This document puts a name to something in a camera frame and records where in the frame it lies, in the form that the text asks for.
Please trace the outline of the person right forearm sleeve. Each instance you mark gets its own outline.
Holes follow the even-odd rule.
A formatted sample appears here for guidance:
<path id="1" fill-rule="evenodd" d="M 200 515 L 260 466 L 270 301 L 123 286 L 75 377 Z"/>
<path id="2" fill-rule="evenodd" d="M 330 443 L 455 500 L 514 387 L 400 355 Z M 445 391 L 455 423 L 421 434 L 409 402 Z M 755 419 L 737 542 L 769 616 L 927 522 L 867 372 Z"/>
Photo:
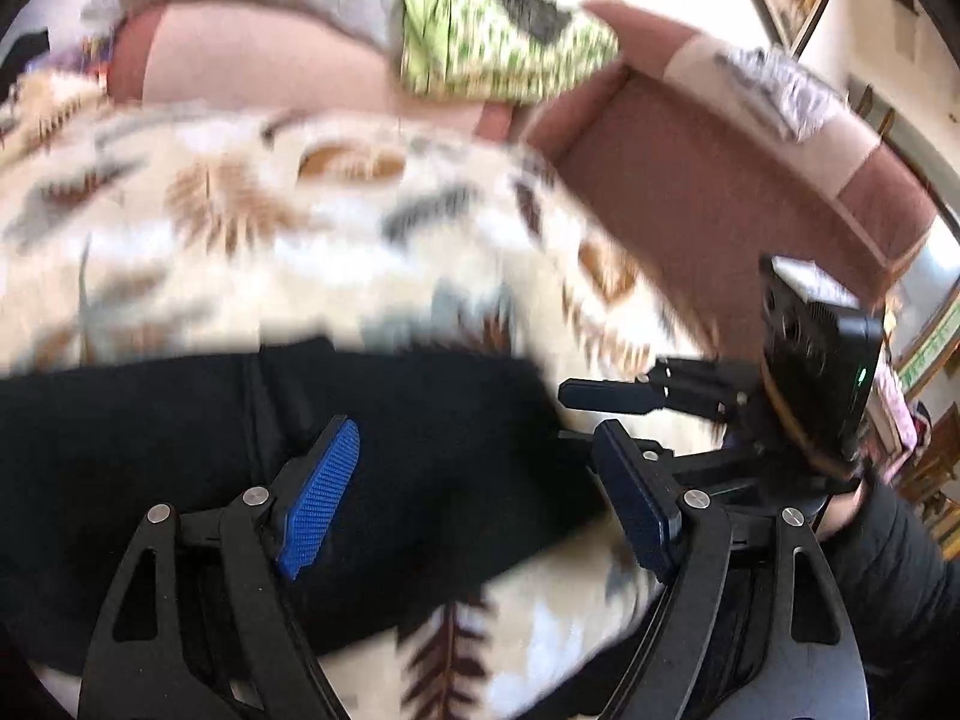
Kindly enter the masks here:
<path id="1" fill-rule="evenodd" d="M 820 541 L 864 661 L 874 718 L 958 715 L 958 562 L 869 475 L 853 522 Z"/>

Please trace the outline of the person right hand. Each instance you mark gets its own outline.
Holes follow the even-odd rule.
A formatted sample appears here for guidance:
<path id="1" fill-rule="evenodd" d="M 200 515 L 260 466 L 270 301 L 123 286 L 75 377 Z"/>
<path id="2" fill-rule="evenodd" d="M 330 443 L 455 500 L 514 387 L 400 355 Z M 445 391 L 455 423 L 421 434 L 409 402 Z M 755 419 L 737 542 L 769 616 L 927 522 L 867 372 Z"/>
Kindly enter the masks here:
<path id="1" fill-rule="evenodd" d="M 869 497 L 870 492 L 871 483 L 867 479 L 861 479 L 854 491 L 830 497 L 822 514 L 818 516 L 817 525 L 814 528 L 815 538 L 818 541 L 825 541 L 841 532 L 844 527 L 848 527 L 861 511 L 862 504 Z"/>

